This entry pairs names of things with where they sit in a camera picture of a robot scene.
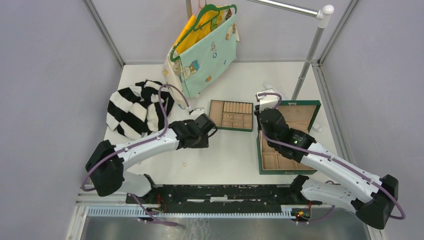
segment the clothes hanger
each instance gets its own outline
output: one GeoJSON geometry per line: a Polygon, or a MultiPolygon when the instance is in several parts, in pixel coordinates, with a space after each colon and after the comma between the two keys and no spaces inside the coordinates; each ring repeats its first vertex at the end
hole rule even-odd
{"type": "Polygon", "coordinates": [[[169,56],[170,60],[173,63],[175,63],[175,61],[180,59],[179,55],[176,58],[174,58],[175,49],[177,49],[178,45],[180,45],[180,43],[182,43],[184,41],[184,39],[186,39],[186,37],[189,35],[189,33],[191,33],[192,31],[197,31],[197,30],[201,29],[206,24],[212,22],[213,19],[217,18],[220,15],[220,11],[230,9],[230,8],[234,8],[234,14],[237,13],[237,6],[235,4],[228,5],[228,6],[222,6],[222,7],[217,7],[213,4],[206,4],[200,10],[199,14],[197,15],[196,22],[193,24],[193,26],[184,34],[184,36],[182,36],[182,38],[178,41],[178,43],[175,44],[175,46],[172,48],[172,50],[170,52],[170,56],[169,56]],[[199,27],[196,27],[199,24],[199,21],[202,18],[202,16],[208,11],[215,11],[215,12],[217,12],[217,14],[214,17],[212,17],[211,19],[209,19],[208,21],[206,21],[204,24],[200,25],[199,27]]]}

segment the mint green fabric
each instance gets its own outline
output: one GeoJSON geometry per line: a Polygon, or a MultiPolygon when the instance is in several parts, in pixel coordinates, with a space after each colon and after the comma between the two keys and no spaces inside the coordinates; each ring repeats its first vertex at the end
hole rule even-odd
{"type": "Polygon", "coordinates": [[[236,15],[233,14],[202,40],[185,50],[181,58],[184,95],[195,97],[212,84],[236,59],[236,15]]]}

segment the white tabletop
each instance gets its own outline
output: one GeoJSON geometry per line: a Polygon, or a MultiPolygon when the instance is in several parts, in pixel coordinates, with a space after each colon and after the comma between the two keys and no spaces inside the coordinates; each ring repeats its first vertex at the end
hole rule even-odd
{"type": "MultiPolygon", "coordinates": [[[[209,112],[211,100],[240,101],[256,104],[255,94],[264,89],[263,83],[272,84],[276,91],[287,99],[292,96],[303,62],[255,62],[232,63],[224,74],[206,88],[198,97],[189,99],[193,107],[205,108],[209,112]]],[[[118,89],[134,85],[145,79],[163,82],[162,65],[126,65],[123,68],[118,89]]],[[[312,69],[309,70],[298,100],[321,100],[312,69]]],[[[188,112],[174,106],[169,122],[188,118],[188,112]]],[[[323,127],[322,132],[311,131],[318,142],[336,153],[336,147],[323,107],[315,120],[323,127]]],[[[296,175],[259,175],[256,137],[257,123],[253,132],[219,130],[209,139],[209,148],[180,149],[165,152],[129,171],[149,174],[156,184],[178,185],[255,185],[289,184],[296,175]]],[[[131,140],[111,131],[108,127],[104,136],[112,144],[131,140]]],[[[311,176],[318,181],[329,178],[320,172],[311,176]]]]}

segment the gray wall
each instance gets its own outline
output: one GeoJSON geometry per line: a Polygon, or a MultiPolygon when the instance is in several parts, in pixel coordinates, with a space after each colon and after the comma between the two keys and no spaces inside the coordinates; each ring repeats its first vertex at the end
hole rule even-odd
{"type": "Polygon", "coordinates": [[[399,180],[403,221],[389,239],[422,239],[424,1],[360,1],[323,63],[353,160],[399,180]]]}
{"type": "Polygon", "coordinates": [[[0,239],[60,240],[120,67],[81,0],[2,0],[0,33],[0,239]]]}
{"type": "MultiPolygon", "coordinates": [[[[93,0],[104,24],[127,63],[159,62],[187,23],[184,0],[93,0]]],[[[247,0],[208,0],[216,6],[237,5],[240,44],[238,61],[304,60],[318,20],[247,0]]],[[[316,50],[318,58],[350,0],[280,0],[309,9],[334,5],[335,12],[316,50]]],[[[191,0],[193,13],[198,0],[191,0]]]]}

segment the yellow garment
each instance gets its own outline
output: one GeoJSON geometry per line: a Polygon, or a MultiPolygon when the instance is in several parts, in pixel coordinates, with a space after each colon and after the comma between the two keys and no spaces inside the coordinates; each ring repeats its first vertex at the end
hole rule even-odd
{"type": "MultiPolygon", "coordinates": [[[[185,39],[176,47],[176,52],[178,54],[183,53],[185,50],[189,49],[191,46],[193,46],[195,43],[197,43],[198,41],[200,41],[202,38],[206,37],[206,35],[208,35],[210,32],[212,32],[214,29],[216,29],[218,27],[218,24],[221,22],[221,20],[223,19],[223,15],[224,15],[225,11],[219,11],[219,15],[213,19],[211,22],[209,22],[208,24],[206,24],[205,26],[203,26],[202,28],[200,28],[197,31],[191,31],[186,37],[185,39]]],[[[207,21],[209,21],[210,19],[212,19],[213,17],[215,17],[217,15],[216,11],[207,11],[203,14],[203,16],[201,16],[197,26],[201,26],[204,23],[206,23],[207,21]]],[[[184,26],[184,28],[182,29],[182,32],[179,34],[178,38],[176,39],[175,43],[173,44],[174,46],[180,41],[180,39],[190,30],[190,28],[192,28],[192,26],[196,23],[196,17],[194,15],[191,15],[190,19],[188,20],[187,24],[184,26]]]]}

